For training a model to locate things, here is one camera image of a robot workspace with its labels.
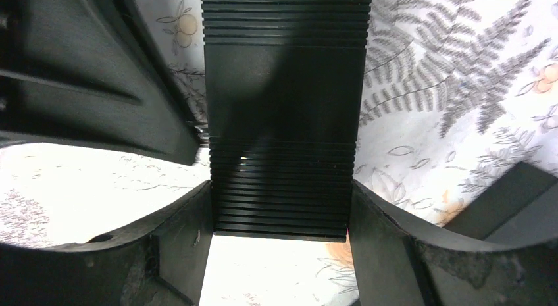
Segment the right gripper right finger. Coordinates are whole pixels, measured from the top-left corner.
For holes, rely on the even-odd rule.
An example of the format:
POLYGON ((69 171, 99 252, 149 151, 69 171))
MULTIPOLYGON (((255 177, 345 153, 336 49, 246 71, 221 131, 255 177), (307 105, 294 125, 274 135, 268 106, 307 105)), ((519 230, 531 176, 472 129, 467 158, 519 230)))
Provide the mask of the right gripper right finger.
POLYGON ((477 240, 352 188, 349 240, 362 305, 556 305, 557 240, 477 240))

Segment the black network switch box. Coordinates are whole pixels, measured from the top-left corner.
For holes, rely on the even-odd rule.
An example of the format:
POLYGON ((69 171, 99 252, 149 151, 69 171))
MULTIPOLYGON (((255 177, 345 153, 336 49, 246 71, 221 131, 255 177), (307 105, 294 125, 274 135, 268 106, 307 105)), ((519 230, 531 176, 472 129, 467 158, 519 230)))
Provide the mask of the black network switch box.
POLYGON ((492 243, 527 246, 557 239, 557 177, 520 162, 444 226, 492 243))

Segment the small black adapter box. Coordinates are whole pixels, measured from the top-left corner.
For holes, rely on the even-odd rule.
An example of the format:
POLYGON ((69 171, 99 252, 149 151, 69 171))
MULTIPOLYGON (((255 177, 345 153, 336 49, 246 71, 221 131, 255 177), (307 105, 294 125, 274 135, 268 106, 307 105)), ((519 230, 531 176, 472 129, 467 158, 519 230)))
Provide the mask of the small black adapter box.
POLYGON ((371 0, 201 0, 214 232, 344 242, 371 0))

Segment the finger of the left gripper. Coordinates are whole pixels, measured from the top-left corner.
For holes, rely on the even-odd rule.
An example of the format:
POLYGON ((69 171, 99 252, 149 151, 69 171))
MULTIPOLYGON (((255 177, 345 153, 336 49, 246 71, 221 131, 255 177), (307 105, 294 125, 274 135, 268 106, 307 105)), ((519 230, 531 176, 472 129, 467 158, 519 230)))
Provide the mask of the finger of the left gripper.
POLYGON ((134 0, 1 0, 1 144, 192 165, 195 117, 134 0))

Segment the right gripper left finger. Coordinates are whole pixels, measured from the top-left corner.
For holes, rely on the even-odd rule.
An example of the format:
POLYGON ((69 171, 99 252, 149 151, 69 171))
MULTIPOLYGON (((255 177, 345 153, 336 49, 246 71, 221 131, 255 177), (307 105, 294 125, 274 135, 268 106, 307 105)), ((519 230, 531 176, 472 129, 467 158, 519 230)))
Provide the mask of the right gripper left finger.
POLYGON ((2 305, 198 305, 213 235, 204 182, 87 243, 1 246, 2 305))

